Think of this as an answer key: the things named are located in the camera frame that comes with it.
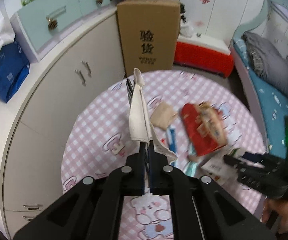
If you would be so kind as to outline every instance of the gray bedding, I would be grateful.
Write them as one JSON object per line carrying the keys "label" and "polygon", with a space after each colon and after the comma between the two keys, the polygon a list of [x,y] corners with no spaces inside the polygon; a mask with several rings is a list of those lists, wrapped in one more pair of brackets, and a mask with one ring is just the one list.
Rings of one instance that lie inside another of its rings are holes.
{"label": "gray bedding", "polygon": [[254,72],[288,98],[288,61],[274,45],[255,33],[243,35]]}

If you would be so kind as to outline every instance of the teal headboard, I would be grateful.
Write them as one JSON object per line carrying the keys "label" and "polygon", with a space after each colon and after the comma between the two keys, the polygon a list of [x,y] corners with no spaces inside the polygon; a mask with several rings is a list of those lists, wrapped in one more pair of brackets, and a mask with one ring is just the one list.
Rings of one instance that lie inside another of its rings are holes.
{"label": "teal headboard", "polygon": [[233,38],[240,38],[243,33],[258,27],[267,18],[272,2],[277,3],[288,10],[288,0],[264,0],[260,13],[253,20],[241,24],[239,27],[237,27]]}

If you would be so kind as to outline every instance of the mattress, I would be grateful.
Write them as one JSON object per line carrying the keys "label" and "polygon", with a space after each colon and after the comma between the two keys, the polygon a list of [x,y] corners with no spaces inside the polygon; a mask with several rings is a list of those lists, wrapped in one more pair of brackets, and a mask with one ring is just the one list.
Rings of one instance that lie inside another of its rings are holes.
{"label": "mattress", "polygon": [[233,46],[241,57],[245,68],[248,70],[250,79],[257,93],[265,122],[269,153],[285,159],[284,117],[288,115],[288,98],[255,74],[251,68],[246,45],[242,39],[234,41]]}

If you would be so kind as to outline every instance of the barcode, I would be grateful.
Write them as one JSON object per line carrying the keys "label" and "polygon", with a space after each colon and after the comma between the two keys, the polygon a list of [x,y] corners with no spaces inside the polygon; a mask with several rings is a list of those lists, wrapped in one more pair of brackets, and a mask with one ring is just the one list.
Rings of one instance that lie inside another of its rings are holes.
{"label": "barcode", "polygon": [[217,171],[220,171],[220,170],[222,169],[222,167],[217,166],[217,165],[215,165],[215,164],[211,164],[211,165],[210,165],[210,168],[215,169],[215,170],[217,170]]}

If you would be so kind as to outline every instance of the round table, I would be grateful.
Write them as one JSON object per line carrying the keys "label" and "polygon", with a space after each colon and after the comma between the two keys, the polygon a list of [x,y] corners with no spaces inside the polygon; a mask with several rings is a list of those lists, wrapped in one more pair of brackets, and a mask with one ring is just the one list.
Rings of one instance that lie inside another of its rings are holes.
{"label": "round table", "polygon": [[[179,111],[186,103],[210,101],[225,106],[226,116],[233,121],[239,135],[234,147],[249,152],[264,153],[262,136],[246,107],[227,89],[199,76],[182,71],[154,71],[142,74],[145,81],[144,97],[151,115],[163,100]],[[67,192],[85,176],[95,179],[108,176],[114,169],[125,165],[129,154],[138,152],[138,144],[131,141],[128,127],[130,106],[125,80],[101,93],[78,116],[66,144],[61,167],[63,192]],[[176,130],[177,167],[188,163],[189,140],[185,128],[177,118],[172,125]],[[165,132],[156,128],[159,139]],[[222,187],[251,213],[254,213],[261,194],[246,190],[236,181]],[[146,193],[142,197],[125,197],[119,239],[173,239],[169,199]]]}

